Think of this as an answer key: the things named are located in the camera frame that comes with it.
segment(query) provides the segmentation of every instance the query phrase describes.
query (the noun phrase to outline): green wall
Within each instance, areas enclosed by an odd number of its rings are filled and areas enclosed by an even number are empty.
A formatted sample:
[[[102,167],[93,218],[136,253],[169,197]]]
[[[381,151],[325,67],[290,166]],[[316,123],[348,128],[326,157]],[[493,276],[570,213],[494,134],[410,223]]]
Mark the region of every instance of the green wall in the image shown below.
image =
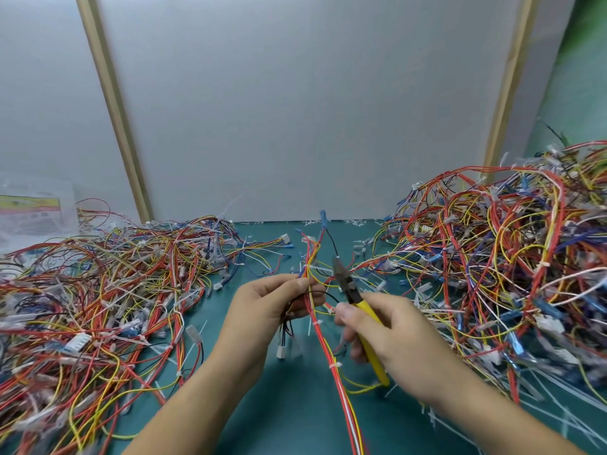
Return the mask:
[[[558,144],[607,139],[607,0],[577,0],[526,155]]]

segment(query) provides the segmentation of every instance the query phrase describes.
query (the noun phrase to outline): left hand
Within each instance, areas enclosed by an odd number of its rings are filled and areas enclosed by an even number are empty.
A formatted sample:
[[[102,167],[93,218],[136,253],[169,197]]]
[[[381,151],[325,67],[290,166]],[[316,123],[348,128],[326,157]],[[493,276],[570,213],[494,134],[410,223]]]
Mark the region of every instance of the left hand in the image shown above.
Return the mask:
[[[234,294],[224,326],[211,357],[222,361],[248,388],[259,379],[268,345],[290,306],[287,319],[307,315],[304,294],[310,288],[307,278],[279,274],[247,282]],[[315,305],[325,302],[325,288],[315,284],[311,290]]]

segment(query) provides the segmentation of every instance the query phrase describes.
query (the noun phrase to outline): green cutting mat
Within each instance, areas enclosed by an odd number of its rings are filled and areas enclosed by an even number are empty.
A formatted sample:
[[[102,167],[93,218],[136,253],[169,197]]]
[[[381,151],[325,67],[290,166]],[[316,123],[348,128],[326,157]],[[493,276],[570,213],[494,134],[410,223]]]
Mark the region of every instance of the green cutting mat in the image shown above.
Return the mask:
[[[318,236],[320,224],[303,226],[300,222],[269,222],[263,224],[236,224],[240,237],[249,240],[269,241],[287,233],[295,245],[294,249],[285,249],[291,259],[283,259],[280,271],[289,272],[292,267],[299,270],[300,253],[305,253],[305,244],[301,243],[296,229],[302,229],[308,235]],[[367,221],[363,226],[345,222],[331,222],[330,231],[335,239],[343,259],[349,262],[354,240],[364,240],[379,229],[378,222]],[[330,263],[334,252],[329,240],[324,242],[319,259]],[[261,274],[263,267],[253,260],[248,263],[250,269]],[[236,289],[243,283],[255,278],[252,273],[241,267],[225,288],[213,293],[212,297],[198,305],[186,317],[186,322],[201,332],[205,354],[208,355],[215,344],[230,301]],[[406,288],[398,284],[402,277],[390,281],[389,290],[396,294]],[[323,332],[329,344],[339,342],[340,329],[329,317],[323,317]],[[295,344],[289,339],[288,357],[279,361],[276,358],[277,337],[270,344],[268,359],[262,378],[242,400],[229,420],[217,446],[218,454],[269,454],[287,453],[309,455],[311,453],[349,455],[351,452],[344,414],[338,399],[333,378],[328,370],[327,360],[321,351],[318,340],[312,330],[308,336],[309,321],[300,319],[293,322]],[[191,343],[186,336],[186,348]],[[195,352],[187,358],[185,367],[191,367]],[[346,376],[360,383],[373,383],[376,379],[370,367],[359,367],[349,359],[343,359],[343,371]],[[164,386],[175,380],[175,368],[168,363],[160,375],[159,383]],[[550,383],[546,384],[551,393],[569,410],[582,418],[590,427],[607,439],[607,419],[604,414],[580,400],[571,397]],[[386,390],[374,390],[368,394],[352,396],[352,404],[362,429],[363,438],[370,454],[438,454],[449,452],[457,454],[478,454],[478,449],[444,428],[438,422],[432,425],[428,412],[422,413],[419,403],[408,397],[400,389],[395,389],[388,397]],[[552,403],[534,404],[559,417],[563,412]],[[121,417],[116,434],[136,434],[158,411],[159,405],[149,395],[141,396],[131,408],[130,413]],[[561,432],[561,422],[539,411],[532,411],[540,420]],[[589,454],[603,453],[605,445],[596,441],[594,445],[577,429],[569,428],[568,437]],[[128,441],[116,440],[110,445],[110,455],[123,451]]]

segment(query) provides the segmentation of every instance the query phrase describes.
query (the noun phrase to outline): wooden strip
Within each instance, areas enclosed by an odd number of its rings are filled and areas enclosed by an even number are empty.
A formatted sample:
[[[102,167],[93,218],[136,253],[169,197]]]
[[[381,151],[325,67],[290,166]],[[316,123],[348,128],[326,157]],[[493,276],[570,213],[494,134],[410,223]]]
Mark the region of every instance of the wooden strip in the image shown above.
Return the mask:
[[[540,0],[521,0],[517,27],[508,52],[500,96],[495,107],[494,120],[485,151],[485,166],[496,166],[500,162],[501,146],[504,143],[514,96],[523,73],[529,36],[533,30],[539,4]]]
[[[120,86],[118,85],[118,78],[103,30],[98,0],[76,0],[76,3],[78,4],[80,17],[82,18],[84,30],[89,40],[90,52],[95,61],[101,89],[106,99],[107,110],[110,114],[120,154],[125,164],[125,171],[129,178],[137,212],[139,213],[141,222],[146,222],[153,217],[152,207],[150,206],[148,191],[141,174],[135,141],[133,140],[122,94],[120,93]]]

